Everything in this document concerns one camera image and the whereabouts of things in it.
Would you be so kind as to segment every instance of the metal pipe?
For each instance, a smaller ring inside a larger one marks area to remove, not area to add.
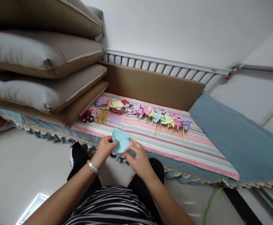
[[[247,65],[247,64],[240,64],[240,63],[233,65],[231,69],[233,69],[234,71],[239,69],[247,69],[247,70],[257,70],[257,71],[273,73],[273,67],[255,66],[255,65]]]

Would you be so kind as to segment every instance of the person's hand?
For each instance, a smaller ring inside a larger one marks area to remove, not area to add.
[[[156,177],[154,170],[151,167],[148,156],[144,147],[132,138],[129,139],[134,145],[128,146],[124,151],[124,156],[127,162],[130,164],[134,172],[144,181],[151,180]],[[129,155],[128,151],[134,151],[135,158]]]
[[[112,142],[112,136],[101,138],[97,151],[91,159],[92,164],[99,170],[105,163],[112,150],[119,144],[118,141]]]

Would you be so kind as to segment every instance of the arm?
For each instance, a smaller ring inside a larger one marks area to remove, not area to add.
[[[166,225],[170,224],[188,224],[195,225],[189,215],[183,208],[169,195],[165,186],[159,180],[154,170],[152,169],[148,156],[143,146],[133,139],[130,141],[134,144],[125,150],[125,158],[136,172],[136,174],[144,181],[155,206],[161,216],[162,221]],[[134,151],[136,157],[133,159],[127,152]]]
[[[112,137],[101,138],[91,162],[100,170],[119,142]],[[84,165],[66,184],[50,196],[24,223],[24,225],[61,225],[70,218],[81,198],[95,178],[88,164]]]

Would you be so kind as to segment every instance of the striped shirt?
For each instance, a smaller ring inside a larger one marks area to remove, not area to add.
[[[132,190],[120,185],[103,187],[87,198],[64,225],[156,224]]]

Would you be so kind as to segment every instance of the bangle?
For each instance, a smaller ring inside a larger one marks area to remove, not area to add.
[[[94,174],[96,174],[97,176],[100,174],[100,171],[92,164],[90,160],[87,161],[87,164],[89,164]]]

